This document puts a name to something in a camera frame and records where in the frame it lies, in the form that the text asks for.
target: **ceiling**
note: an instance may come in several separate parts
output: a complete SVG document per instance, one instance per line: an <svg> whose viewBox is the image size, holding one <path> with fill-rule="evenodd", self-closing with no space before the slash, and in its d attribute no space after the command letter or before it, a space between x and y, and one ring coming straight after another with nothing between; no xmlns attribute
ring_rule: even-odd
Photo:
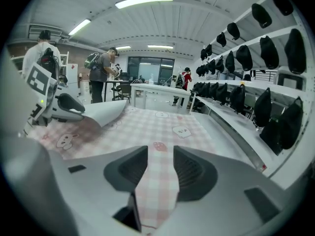
<svg viewBox="0 0 315 236"><path fill-rule="evenodd" d="M120 10L115 7L118 1L32 0L13 29L9 43L27 41L30 26L39 24L62 29L61 43L80 43L104 50L130 45L129 51L150 55L158 53L149 50L148 44L174 45L171 56L194 59L203 45L258 0L174 0ZM91 23L69 38L68 33L86 18Z"/></svg>

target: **man in gray shirt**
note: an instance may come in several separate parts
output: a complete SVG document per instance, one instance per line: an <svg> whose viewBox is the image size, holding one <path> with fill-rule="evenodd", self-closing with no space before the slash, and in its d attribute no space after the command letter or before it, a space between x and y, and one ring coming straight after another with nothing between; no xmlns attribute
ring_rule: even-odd
<svg viewBox="0 0 315 236"><path fill-rule="evenodd" d="M97 63L97 68L91 70L90 81L92 85L92 101L93 103L99 103L103 101L102 91L104 83L107 81L108 75L111 73L117 76L118 73L110 68L110 62L114 61L115 55L117 55L117 49L111 47L107 53L102 54Z"/></svg>

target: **black pants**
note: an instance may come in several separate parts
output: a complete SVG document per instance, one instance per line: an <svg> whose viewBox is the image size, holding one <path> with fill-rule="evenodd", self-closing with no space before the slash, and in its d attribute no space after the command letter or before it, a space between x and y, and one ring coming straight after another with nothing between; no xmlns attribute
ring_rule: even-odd
<svg viewBox="0 0 315 236"><path fill-rule="evenodd" d="M91 81L92 85L92 102L99 103L103 102L102 91L104 82L100 81Z"/></svg>
<svg viewBox="0 0 315 236"><path fill-rule="evenodd" d="M174 105L176 105L176 103L178 102L178 99L179 99L178 96L176 96L176 98L174 97L174 102L173 102ZM184 98L182 98L181 106L183 106L183 103L184 103Z"/></svg>

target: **refrigerator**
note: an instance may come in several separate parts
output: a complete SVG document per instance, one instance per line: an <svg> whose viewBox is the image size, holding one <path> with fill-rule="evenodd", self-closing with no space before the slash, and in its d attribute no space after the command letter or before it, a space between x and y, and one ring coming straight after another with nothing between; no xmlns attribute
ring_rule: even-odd
<svg viewBox="0 0 315 236"><path fill-rule="evenodd" d="M78 88L78 64L67 64L65 75L68 79L68 89L73 96L79 96Z"/></svg>

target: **pink checkered tablecloth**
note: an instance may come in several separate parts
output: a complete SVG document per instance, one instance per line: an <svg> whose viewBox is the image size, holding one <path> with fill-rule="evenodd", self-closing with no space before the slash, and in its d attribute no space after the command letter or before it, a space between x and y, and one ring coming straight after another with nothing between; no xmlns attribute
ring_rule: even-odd
<svg viewBox="0 0 315 236"><path fill-rule="evenodd" d="M173 168L173 147L180 145L216 153L211 137L194 116L131 106L103 128L91 118L76 123L52 121L48 127L35 127L28 137L58 151L64 159L147 145L148 167L136 188L144 234L159 227L175 207L179 185Z"/></svg>

